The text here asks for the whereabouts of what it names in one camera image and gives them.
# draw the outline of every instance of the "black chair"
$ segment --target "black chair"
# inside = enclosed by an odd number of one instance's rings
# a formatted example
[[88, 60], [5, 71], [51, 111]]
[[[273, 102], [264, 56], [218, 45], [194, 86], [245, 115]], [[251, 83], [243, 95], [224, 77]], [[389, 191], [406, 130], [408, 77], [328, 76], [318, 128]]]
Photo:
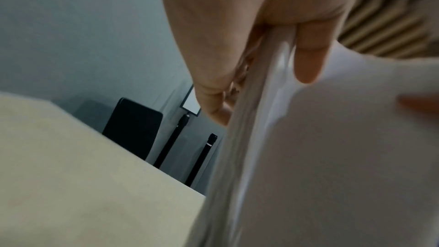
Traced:
[[102, 134], [145, 160], [162, 119], [162, 113], [123, 97], [116, 105]]

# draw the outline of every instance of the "beige table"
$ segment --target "beige table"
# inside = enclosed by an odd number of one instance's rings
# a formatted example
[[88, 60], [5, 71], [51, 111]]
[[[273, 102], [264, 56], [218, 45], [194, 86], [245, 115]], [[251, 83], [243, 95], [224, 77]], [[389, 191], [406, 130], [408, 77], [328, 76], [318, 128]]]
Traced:
[[202, 201], [55, 105], [0, 94], [0, 246], [182, 246]]

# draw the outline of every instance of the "gray wall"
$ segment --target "gray wall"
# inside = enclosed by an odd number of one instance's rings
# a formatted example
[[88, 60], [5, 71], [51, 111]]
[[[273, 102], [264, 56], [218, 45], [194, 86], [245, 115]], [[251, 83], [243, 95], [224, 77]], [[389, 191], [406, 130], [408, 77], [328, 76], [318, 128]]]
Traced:
[[[52, 100], [99, 132], [121, 97], [163, 112], [149, 162], [191, 85], [161, 0], [0, 0], [0, 65], [0, 90]], [[188, 156], [222, 132], [192, 121]]]

